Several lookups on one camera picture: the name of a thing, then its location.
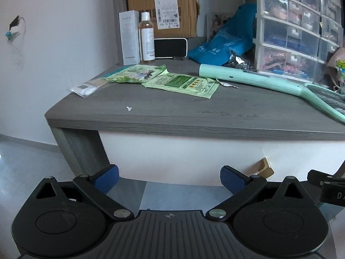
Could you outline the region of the grey wooden desk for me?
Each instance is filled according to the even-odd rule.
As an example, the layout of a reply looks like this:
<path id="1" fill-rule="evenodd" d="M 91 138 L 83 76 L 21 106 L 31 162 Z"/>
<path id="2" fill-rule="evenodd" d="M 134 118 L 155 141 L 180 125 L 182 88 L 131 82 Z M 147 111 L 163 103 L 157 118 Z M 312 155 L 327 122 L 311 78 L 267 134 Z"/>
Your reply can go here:
<path id="1" fill-rule="evenodd" d="M 107 84 L 87 98 L 70 94 L 46 112 L 75 175 L 110 164 L 100 132 L 219 140 L 344 142 L 344 126 L 298 97 L 240 84 L 210 99 Z"/>

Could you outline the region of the mint electric fly swatter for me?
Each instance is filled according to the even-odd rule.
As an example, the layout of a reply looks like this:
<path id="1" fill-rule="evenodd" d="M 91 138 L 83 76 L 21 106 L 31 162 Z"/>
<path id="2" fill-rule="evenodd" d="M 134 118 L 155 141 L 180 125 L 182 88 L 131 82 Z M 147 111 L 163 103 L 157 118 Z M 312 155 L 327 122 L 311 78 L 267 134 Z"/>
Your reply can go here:
<path id="1" fill-rule="evenodd" d="M 344 95 L 309 83 L 297 83 L 283 78 L 265 76 L 242 69 L 202 64 L 199 75 L 206 78 L 237 82 L 304 99 L 328 117 L 344 124 Z"/>

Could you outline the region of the brass drawer knob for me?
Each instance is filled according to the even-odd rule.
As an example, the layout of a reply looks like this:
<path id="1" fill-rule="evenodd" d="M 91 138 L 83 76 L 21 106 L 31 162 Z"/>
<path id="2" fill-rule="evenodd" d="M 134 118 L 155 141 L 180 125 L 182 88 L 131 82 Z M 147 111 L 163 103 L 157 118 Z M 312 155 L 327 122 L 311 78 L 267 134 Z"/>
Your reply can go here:
<path id="1" fill-rule="evenodd" d="M 258 162 L 257 174 L 265 179 L 274 175 L 274 170 L 270 166 L 270 162 L 267 157 L 262 158 Z"/>

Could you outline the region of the green cartoon sachet packet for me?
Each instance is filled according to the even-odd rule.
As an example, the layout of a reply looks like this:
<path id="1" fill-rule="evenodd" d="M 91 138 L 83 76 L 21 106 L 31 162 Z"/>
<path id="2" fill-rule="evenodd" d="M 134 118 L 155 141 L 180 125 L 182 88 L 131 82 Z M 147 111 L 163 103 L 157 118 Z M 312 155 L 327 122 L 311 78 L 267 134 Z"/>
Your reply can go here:
<path id="1" fill-rule="evenodd" d="M 160 75 L 166 69 L 166 65 L 151 66 L 136 64 L 105 77 L 105 80 L 117 83 L 143 83 Z"/>

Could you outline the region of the blue plastic bag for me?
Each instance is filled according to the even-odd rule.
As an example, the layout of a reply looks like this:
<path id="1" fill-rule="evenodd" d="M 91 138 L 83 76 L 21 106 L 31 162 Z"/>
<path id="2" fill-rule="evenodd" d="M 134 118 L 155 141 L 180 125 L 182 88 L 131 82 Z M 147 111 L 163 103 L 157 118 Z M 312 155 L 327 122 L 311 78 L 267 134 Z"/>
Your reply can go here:
<path id="1" fill-rule="evenodd" d="M 213 66 L 230 60 L 230 53 L 242 55 L 253 46 L 254 22 L 257 5 L 244 3 L 217 32 L 215 37 L 188 52 L 189 59 Z"/>

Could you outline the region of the brown cardboard box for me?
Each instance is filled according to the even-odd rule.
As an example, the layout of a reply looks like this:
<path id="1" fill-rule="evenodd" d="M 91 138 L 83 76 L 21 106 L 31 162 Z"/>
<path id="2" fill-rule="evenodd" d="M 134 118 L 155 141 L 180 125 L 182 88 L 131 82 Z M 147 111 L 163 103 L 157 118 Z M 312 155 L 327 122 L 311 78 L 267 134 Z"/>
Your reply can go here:
<path id="1" fill-rule="evenodd" d="M 127 3 L 129 10 L 150 14 L 156 39 L 197 36 L 197 0 L 127 0 Z"/>

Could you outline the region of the white drawer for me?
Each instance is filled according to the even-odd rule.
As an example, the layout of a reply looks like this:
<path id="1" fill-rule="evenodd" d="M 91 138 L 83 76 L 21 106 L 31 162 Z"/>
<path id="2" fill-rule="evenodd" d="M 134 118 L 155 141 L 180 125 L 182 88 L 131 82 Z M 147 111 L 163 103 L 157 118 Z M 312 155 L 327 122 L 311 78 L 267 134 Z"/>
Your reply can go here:
<path id="1" fill-rule="evenodd" d="M 123 178 L 180 185 L 220 185 L 229 165 L 251 175 L 267 158 L 271 181 L 306 180 L 310 170 L 335 174 L 344 162 L 344 142 L 219 140 L 100 132 L 110 163 Z"/>

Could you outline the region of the black foil packet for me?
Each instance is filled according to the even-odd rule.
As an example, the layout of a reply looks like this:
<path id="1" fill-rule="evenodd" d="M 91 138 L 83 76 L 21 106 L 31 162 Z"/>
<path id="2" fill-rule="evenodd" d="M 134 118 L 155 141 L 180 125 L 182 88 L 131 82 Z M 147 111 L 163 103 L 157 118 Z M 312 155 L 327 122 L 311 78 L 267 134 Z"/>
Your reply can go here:
<path id="1" fill-rule="evenodd" d="M 244 53 L 237 55 L 234 51 L 230 51 L 229 60 L 224 63 L 224 67 L 242 69 L 246 71 L 255 71 L 254 57 L 252 53 Z"/>

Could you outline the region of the white black smart display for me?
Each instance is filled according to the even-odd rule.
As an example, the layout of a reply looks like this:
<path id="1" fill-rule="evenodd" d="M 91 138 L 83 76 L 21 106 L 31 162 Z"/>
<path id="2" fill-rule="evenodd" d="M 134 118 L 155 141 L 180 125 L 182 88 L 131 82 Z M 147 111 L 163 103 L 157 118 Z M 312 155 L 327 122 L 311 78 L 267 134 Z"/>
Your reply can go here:
<path id="1" fill-rule="evenodd" d="M 186 58 L 188 40 L 186 38 L 156 38 L 154 49 L 156 59 Z"/>

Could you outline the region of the white tall carton box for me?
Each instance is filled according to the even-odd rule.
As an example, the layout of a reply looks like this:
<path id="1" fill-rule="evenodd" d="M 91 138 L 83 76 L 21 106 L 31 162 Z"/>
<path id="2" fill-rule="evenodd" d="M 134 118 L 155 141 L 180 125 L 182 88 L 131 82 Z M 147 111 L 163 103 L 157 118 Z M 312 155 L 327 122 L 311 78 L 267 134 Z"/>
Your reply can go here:
<path id="1" fill-rule="evenodd" d="M 126 11 L 119 13 L 123 64 L 136 65 L 140 62 L 139 13 Z"/>

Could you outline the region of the clear toner bottle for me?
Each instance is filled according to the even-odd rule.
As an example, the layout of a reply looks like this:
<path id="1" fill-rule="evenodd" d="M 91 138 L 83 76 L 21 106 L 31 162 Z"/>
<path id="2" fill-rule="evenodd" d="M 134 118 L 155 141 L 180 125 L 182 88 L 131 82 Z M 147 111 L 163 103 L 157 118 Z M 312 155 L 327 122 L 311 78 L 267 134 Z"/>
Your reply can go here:
<path id="1" fill-rule="evenodd" d="M 154 26 L 149 12 L 141 13 L 141 21 L 139 23 L 139 45 L 141 63 L 154 61 Z"/>

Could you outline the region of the clear plastic drawer organizer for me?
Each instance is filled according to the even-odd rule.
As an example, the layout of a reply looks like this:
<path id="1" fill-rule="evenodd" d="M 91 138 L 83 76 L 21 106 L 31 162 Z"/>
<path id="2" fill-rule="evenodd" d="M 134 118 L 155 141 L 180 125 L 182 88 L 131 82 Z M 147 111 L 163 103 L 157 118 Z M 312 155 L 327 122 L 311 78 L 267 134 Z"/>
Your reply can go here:
<path id="1" fill-rule="evenodd" d="M 259 73 L 328 85 L 328 61 L 343 44 L 342 0 L 245 0 L 257 6 Z"/>

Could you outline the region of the green label sachet packet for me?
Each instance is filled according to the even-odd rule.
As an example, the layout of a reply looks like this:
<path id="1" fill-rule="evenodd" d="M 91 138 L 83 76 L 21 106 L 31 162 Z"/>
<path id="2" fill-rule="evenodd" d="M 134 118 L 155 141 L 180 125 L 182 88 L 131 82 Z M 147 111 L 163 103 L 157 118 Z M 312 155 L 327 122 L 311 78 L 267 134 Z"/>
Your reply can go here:
<path id="1" fill-rule="evenodd" d="M 142 83 L 142 86 L 210 99 L 218 89 L 219 83 L 210 78 L 169 73 L 165 70 L 158 76 Z"/>

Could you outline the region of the pink cloth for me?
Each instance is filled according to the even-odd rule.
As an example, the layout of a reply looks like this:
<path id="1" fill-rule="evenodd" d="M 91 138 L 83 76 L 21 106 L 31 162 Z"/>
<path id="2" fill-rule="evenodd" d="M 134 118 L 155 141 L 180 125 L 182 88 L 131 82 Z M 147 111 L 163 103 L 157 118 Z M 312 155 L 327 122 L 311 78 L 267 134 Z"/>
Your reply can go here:
<path id="1" fill-rule="evenodd" d="M 328 74 L 334 85 L 333 89 L 344 95 L 344 48 L 338 49 L 327 63 Z"/>

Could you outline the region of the cotton swab packet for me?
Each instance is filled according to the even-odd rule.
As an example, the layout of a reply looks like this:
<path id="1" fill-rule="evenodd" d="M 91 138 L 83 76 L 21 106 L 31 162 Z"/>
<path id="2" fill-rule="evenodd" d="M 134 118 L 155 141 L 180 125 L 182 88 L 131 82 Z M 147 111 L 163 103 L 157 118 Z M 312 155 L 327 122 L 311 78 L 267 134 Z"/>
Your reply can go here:
<path id="1" fill-rule="evenodd" d="M 89 80 L 83 84 L 74 86 L 71 89 L 69 89 L 69 91 L 82 98 L 86 98 L 91 94 L 95 93 L 97 90 L 102 88 L 107 83 L 107 80 L 105 80 L 103 77 L 100 77 L 93 80 Z"/>

